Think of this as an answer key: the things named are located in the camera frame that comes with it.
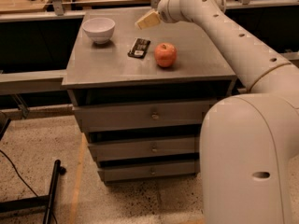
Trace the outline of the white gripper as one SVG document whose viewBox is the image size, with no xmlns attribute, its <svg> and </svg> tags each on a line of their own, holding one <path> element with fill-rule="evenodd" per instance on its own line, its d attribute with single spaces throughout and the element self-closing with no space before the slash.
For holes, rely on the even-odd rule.
<svg viewBox="0 0 299 224">
<path fill-rule="evenodd" d="M 147 29 L 159 25 L 160 18 L 165 23 L 184 21 L 180 9 L 180 0 L 161 0 L 158 4 L 158 12 L 155 9 L 150 10 L 137 20 L 135 26 L 140 30 Z"/>
</svg>

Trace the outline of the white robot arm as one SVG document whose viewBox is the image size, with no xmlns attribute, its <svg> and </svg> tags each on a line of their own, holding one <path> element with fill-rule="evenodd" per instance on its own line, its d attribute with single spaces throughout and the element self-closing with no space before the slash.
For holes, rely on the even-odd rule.
<svg viewBox="0 0 299 224">
<path fill-rule="evenodd" d="M 205 223 L 292 224 L 288 168 L 299 153 L 299 68 L 225 9 L 225 0 L 161 0 L 135 25 L 198 25 L 245 86 L 213 105 L 202 124 Z"/>
</svg>

